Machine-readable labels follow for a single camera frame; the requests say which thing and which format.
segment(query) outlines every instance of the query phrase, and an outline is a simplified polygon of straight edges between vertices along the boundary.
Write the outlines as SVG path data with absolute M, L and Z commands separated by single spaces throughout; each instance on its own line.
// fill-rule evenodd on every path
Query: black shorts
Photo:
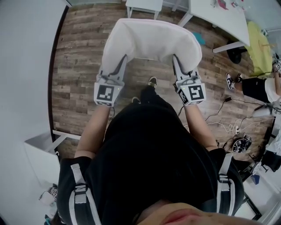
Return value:
M 243 94 L 262 102 L 270 103 L 265 91 L 265 80 L 259 78 L 242 80 Z

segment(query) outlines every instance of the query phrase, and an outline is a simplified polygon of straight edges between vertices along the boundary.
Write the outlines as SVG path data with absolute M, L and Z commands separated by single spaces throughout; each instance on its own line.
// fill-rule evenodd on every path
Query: shoe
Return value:
M 152 86 L 156 89 L 157 87 L 157 78 L 155 76 L 152 76 L 148 81 L 148 86 Z
M 243 80 L 243 75 L 241 73 L 239 73 L 237 76 L 237 83 L 241 83 L 242 80 Z
M 227 86 L 228 86 L 228 88 L 229 88 L 230 90 L 234 89 L 234 87 L 231 86 L 232 84 L 234 84 L 234 81 L 233 81 L 233 79 L 231 78 L 231 76 L 230 76 L 229 73 L 227 73 L 227 74 L 225 75 L 225 79 L 227 80 Z
M 139 100 L 139 98 L 138 98 L 138 97 L 133 97 L 133 98 L 132 98 L 132 103 L 135 103 L 135 104 L 140 104 L 140 103 L 141 103 L 141 101 Z

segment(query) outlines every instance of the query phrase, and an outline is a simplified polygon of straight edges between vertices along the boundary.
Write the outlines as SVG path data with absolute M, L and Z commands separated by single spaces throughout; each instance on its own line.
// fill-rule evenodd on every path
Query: lips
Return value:
M 197 218 L 200 215 L 193 209 L 180 209 L 170 213 L 161 223 L 161 225 L 168 225 L 175 222 L 180 222 L 188 218 Z

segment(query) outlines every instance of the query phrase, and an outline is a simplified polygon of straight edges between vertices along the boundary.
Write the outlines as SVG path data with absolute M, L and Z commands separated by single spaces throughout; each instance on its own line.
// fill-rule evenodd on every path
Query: sleeve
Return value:
M 224 157 L 226 152 L 224 149 L 214 149 L 209 152 L 211 159 L 217 167 L 217 171 L 220 171 L 221 165 L 223 164 Z M 239 174 L 239 171 L 233 161 L 231 161 L 229 170 L 227 173 L 229 179 L 233 180 L 235 184 L 235 205 L 233 210 L 233 215 L 237 212 L 239 207 L 241 206 L 244 199 L 244 186 L 242 182 L 242 178 Z
M 72 224 L 69 214 L 69 198 L 76 185 L 71 165 L 78 163 L 81 173 L 84 176 L 91 161 L 91 158 L 84 156 L 74 159 L 61 160 L 61 169 L 58 180 L 57 207 L 60 217 L 66 224 Z

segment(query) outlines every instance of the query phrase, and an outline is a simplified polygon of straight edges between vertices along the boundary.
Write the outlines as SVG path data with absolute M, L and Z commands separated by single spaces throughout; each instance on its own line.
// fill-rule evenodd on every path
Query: shoulder strap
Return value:
M 69 198 L 69 212 L 70 218 L 73 225 L 78 225 L 76 216 L 75 216 L 75 205 L 76 204 L 86 204 L 87 198 L 90 203 L 90 208 L 92 212 L 92 216 L 95 222 L 95 225 L 101 225 L 100 218 L 97 213 L 97 207 L 91 193 L 91 190 L 87 188 L 85 180 L 82 176 L 79 164 L 73 164 L 71 166 L 73 171 L 74 179 L 75 179 L 75 190 L 72 191 Z
M 217 195 L 216 195 L 216 212 L 228 214 L 230 216 L 233 213 L 234 204 L 235 204 L 235 184 L 233 180 L 229 179 L 227 176 L 227 172 L 231 163 L 232 156 L 233 156 L 232 153 L 225 155 L 223 164 L 219 171 L 219 180 L 218 180 L 218 188 L 217 188 Z M 229 205 L 229 210 L 224 207 L 226 202 L 227 205 Z

